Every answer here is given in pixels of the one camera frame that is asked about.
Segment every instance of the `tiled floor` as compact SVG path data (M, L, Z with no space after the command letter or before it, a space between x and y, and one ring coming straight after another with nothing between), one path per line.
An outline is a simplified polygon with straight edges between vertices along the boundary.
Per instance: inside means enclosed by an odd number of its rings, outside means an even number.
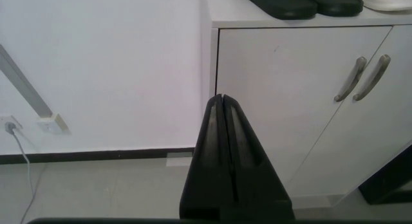
M166 159L32 164L36 199L25 222L42 217L178 218L188 166ZM19 223L30 202L26 165L0 165L0 223ZM299 219L410 219L412 204L369 206L358 192L332 209L295 210Z

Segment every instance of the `black baseboard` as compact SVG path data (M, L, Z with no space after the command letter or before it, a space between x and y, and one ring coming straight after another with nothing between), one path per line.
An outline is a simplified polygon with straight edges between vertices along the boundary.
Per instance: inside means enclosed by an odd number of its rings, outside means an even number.
M87 160L126 160L126 159L148 159L166 158L167 153L193 153L194 147L177 149L142 149L128 151L92 151L79 153L41 153L27 154L30 163L49 162L76 162ZM0 165L11 163L26 163L21 154L0 156Z

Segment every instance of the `wall outlet plate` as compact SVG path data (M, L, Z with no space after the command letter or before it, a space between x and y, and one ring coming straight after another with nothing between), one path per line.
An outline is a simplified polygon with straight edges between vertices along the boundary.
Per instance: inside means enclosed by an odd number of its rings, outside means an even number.
M17 129L23 128L12 115L0 115L0 129L5 129L7 122L14 123Z
M37 125L39 125L44 132L53 134L62 134L68 130L66 123L59 114L52 115L49 118L37 119Z

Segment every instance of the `power outlet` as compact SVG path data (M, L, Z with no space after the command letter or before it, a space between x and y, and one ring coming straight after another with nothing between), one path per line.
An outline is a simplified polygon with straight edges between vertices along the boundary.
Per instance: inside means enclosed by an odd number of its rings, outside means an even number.
M23 128L12 115L0 115L0 129L4 129L7 122L14 123L18 129Z

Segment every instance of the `cabinet handle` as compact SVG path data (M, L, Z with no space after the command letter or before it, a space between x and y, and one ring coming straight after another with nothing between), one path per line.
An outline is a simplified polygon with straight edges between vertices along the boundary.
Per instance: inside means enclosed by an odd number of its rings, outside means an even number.
M343 93L339 93L339 95L336 95L333 98L336 102L340 102L340 101L344 100L352 92L352 90L358 84L359 79L361 79L362 73L365 70L365 66L366 66L367 62L368 62L368 60L366 60L366 58L364 58L364 57L359 57L356 60L356 65L355 65L355 72L356 73L355 73L355 76L353 77L351 82L349 82L349 80L348 80L347 83L345 83L345 85L341 89L341 91L343 91Z
M369 85L366 86L365 89L362 92L357 93L356 95L353 96L353 99L355 101L362 100L376 86L376 84L378 84L380 78L385 73L385 71L388 68L390 62L391 62L391 57L389 55L385 54L385 55L380 57L379 63L378 63L378 65L379 65L378 66L378 71L377 71L376 75L370 81Z

